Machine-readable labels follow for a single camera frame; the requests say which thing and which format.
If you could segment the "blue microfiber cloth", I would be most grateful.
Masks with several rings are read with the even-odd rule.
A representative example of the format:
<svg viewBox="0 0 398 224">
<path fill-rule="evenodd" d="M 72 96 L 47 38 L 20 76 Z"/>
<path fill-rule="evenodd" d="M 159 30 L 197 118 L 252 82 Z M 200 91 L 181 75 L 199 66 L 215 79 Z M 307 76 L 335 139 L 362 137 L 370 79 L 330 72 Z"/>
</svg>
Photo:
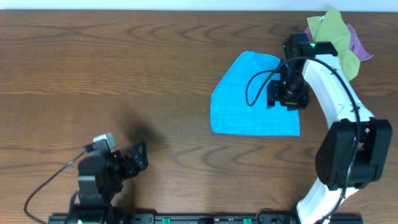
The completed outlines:
<svg viewBox="0 0 398 224">
<path fill-rule="evenodd" d="M 242 52 L 217 84 L 211 95 L 210 124 L 216 134 L 243 136 L 300 136 L 298 111 L 276 103 L 267 108 L 266 89 L 253 106 L 266 78 L 281 62 L 269 54 Z"/>
</svg>

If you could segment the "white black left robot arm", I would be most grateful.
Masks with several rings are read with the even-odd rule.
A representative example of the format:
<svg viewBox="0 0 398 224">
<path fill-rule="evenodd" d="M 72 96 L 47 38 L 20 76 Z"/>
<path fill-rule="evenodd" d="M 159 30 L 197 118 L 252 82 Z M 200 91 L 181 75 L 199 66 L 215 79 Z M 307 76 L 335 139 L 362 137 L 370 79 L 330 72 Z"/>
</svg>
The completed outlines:
<svg viewBox="0 0 398 224">
<path fill-rule="evenodd" d="M 79 205 L 71 205 L 67 223 L 129 223 L 131 216 L 111 205 L 123 189 L 123 181 L 137 176 L 148 166 L 147 144 L 142 141 L 129 148 L 129 154 L 111 152 L 103 139 L 84 147 L 93 155 L 78 165 Z"/>
</svg>

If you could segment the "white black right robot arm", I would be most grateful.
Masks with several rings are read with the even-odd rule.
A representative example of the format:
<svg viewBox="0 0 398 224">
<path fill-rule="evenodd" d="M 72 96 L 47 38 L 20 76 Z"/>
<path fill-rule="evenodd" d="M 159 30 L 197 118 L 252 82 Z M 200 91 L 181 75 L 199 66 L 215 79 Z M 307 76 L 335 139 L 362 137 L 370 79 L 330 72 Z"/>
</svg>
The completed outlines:
<svg viewBox="0 0 398 224">
<path fill-rule="evenodd" d="M 290 222 L 331 223 L 341 204 L 381 178 L 392 137 L 386 119 L 376 119 L 346 79 L 331 42 L 286 40 L 280 80 L 267 87 L 267 106 L 304 109 L 312 90 L 328 123 L 315 156 L 317 179 L 296 203 Z"/>
</svg>

